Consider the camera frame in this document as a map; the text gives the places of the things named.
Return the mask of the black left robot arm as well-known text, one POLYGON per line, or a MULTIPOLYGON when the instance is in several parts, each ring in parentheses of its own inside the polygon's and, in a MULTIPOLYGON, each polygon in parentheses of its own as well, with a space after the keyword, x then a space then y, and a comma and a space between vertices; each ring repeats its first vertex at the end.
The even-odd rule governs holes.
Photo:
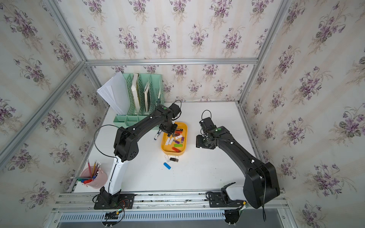
POLYGON ((156 126, 159 127, 159 131, 172 136, 177 129, 174 121, 180 117, 181 112, 181 107, 175 103, 169 107, 159 104, 150 115, 136 124, 117 129, 113 144, 114 163, 106 186, 100 189, 101 197, 111 201, 113 197, 120 195, 122 180, 128 164, 139 153, 138 142, 156 126))

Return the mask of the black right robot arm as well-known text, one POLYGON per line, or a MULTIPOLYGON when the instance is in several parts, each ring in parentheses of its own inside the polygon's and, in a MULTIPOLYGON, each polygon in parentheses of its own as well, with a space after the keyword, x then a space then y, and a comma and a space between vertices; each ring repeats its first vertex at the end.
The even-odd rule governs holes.
POLYGON ((243 195, 255 209, 280 195, 276 169, 270 162, 264 163, 241 146, 224 126, 217 127, 210 117, 199 122, 202 134, 196 137, 196 147, 220 148, 239 167, 245 177, 243 195))

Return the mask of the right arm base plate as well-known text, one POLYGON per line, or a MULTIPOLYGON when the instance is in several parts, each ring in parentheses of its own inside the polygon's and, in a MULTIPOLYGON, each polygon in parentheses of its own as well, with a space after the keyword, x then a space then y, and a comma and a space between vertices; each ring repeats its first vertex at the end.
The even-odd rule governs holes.
POLYGON ((245 200, 232 200, 227 192, 227 188, 234 185, 236 182, 229 183, 221 188, 220 192, 208 191, 205 193, 206 199, 209 201, 210 208, 243 208, 246 205, 245 200))

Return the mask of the yellow plastic storage box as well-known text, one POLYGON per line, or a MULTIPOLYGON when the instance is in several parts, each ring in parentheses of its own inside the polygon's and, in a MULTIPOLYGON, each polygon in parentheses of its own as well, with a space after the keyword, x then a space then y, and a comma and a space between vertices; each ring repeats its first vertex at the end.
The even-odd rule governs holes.
POLYGON ((163 133, 161 149, 166 155, 181 156, 187 146, 187 133, 188 126, 183 122, 176 122, 177 129, 171 135, 167 136, 167 133, 163 133))

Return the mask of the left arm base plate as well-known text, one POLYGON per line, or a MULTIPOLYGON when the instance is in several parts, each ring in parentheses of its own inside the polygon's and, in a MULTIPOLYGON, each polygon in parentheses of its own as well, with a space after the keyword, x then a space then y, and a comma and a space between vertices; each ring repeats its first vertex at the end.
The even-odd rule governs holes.
POLYGON ((94 199, 94 210, 132 209, 135 194, 119 194, 118 196, 104 196, 98 194, 94 199))

